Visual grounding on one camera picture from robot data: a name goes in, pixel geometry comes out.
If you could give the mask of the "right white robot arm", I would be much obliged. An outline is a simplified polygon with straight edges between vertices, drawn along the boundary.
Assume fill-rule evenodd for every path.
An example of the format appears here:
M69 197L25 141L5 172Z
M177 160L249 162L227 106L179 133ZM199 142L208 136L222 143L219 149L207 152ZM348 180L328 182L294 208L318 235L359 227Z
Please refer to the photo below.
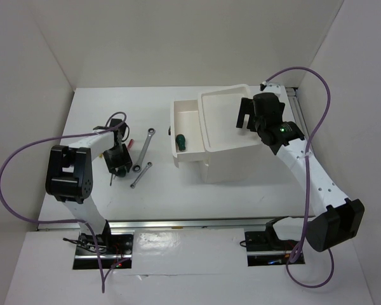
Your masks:
M283 119L284 108L274 93L243 97L236 126L256 132L298 180L315 215L307 224L305 239L323 252L357 235L365 207L332 181L296 123Z

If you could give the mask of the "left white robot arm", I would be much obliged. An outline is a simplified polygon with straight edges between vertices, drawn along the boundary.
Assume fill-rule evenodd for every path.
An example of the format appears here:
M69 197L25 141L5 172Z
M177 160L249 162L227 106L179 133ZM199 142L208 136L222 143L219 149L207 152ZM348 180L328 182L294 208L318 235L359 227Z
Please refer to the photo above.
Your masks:
M100 254L108 252L116 242L108 221L100 215L91 196L94 186L92 162L102 155L110 174L125 177L133 164L124 143L128 130L124 123L112 132L86 137L69 146L53 146L50 151L46 192L81 221L81 234Z

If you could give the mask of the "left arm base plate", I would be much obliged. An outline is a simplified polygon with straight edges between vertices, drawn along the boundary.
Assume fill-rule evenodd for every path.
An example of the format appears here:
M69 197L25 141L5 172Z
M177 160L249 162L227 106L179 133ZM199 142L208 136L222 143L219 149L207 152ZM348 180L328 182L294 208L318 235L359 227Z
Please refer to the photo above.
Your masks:
M87 236L80 235L78 239L63 238L63 241L75 246L73 270L98 269L97 254L94 244ZM102 267L109 269L116 264L116 269L131 269L133 253L133 233L112 234L111 245L99 244Z

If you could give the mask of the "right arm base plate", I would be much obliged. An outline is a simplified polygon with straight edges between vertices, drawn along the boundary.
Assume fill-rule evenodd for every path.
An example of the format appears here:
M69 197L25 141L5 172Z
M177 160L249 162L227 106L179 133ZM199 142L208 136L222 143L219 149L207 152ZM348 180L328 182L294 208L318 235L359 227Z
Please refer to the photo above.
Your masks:
M239 245L246 249L248 266L253 267L286 265L297 243L280 240L268 231L247 231Z

